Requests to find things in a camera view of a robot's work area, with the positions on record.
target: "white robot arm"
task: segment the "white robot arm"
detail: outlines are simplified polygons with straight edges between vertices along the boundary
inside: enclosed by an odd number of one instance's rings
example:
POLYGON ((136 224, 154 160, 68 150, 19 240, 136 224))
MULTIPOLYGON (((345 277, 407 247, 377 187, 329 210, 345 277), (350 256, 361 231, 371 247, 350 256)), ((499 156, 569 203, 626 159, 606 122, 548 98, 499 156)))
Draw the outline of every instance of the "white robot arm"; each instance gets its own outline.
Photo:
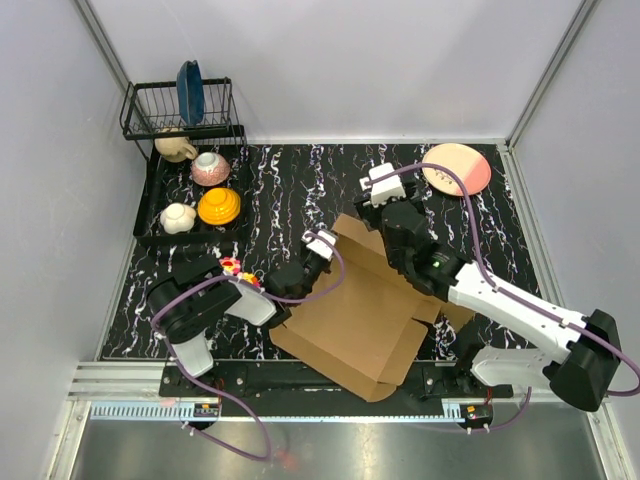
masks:
POLYGON ((370 186, 393 172, 390 164, 372 168, 361 179, 365 193, 355 202, 361 219, 380 231, 389 265, 418 291, 483 314, 537 347, 485 346, 473 358, 471 373, 488 386, 550 388, 577 408, 597 410, 620 360, 567 326, 589 330, 619 349, 615 320, 600 310, 586 317, 546 302, 433 241, 412 183, 393 175, 370 186))

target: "pink bowl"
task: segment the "pink bowl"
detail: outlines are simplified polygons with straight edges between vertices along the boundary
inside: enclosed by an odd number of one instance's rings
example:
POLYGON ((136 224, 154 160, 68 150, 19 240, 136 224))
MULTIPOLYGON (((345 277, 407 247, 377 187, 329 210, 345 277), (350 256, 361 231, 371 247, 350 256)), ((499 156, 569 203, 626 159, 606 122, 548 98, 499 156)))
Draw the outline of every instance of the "pink bowl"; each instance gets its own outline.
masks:
POLYGON ((229 177, 230 173, 229 163, 219 153, 202 153, 191 164, 193 181, 203 187, 219 185, 229 177))

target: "dish rack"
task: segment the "dish rack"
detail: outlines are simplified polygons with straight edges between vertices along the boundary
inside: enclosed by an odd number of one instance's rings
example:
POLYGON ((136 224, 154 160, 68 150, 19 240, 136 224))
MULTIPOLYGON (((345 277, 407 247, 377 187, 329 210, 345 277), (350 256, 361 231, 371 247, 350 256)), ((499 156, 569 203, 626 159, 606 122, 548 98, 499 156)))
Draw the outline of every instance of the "dish rack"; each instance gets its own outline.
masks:
POLYGON ((153 140, 166 137, 224 138, 235 132, 238 114, 233 100, 231 79, 203 80, 204 118, 188 126, 180 117, 176 82, 129 83, 120 110, 120 126, 127 140, 153 140), (163 132, 168 127, 181 131, 163 132))
POLYGON ((231 80, 203 80, 203 85, 204 119, 198 125, 187 126, 180 117, 176 82, 129 84, 120 112, 122 134, 136 144, 139 140, 189 137, 199 154, 206 151, 221 154, 231 165, 231 173, 224 183, 216 187, 231 188, 240 195, 240 214, 223 226, 209 225, 196 217, 193 228, 188 232, 166 233, 160 224, 162 210, 174 202, 196 208, 200 198, 211 187, 200 186, 192 180, 191 161, 167 162, 154 145, 151 155, 145 155, 146 181, 133 229, 134 237, 143 247, 211 243, 243 251, 249 239, 253 173, 245 129, 238 123, 231 80), (179 130, 163 131, 169 127, 179 127, 179 130))

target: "yellow bowl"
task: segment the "yellow bowl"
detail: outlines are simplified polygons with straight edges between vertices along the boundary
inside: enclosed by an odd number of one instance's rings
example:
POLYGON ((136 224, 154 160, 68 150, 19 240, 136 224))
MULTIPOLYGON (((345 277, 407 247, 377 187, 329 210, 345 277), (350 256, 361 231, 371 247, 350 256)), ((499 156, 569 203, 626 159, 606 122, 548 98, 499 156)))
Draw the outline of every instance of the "yellow bowl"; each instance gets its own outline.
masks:
POLYGON ((229 188, 212 188, 198 202, 198 216, 209 225, 225 225, 240 214, 240 195, 229 188))

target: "cardboard box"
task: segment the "cardboard box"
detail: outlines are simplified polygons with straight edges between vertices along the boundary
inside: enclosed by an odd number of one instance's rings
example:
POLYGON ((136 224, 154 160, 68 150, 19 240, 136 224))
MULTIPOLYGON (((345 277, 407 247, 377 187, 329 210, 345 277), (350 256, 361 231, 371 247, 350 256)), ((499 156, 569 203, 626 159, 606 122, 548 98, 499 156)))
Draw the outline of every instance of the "cardboard box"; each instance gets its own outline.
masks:
MULTIPOLYGON (((348 215, 333 226, 347 269, 330 294, 292 309, 270 331, 275 345, 369 402, 404 381, 426 334, 442 311, 458 331, 473 312, 427 297, 389 267, 382 238, 348 215)), ((334 284, 340 264, 320 276, 313 294, 334 284)))

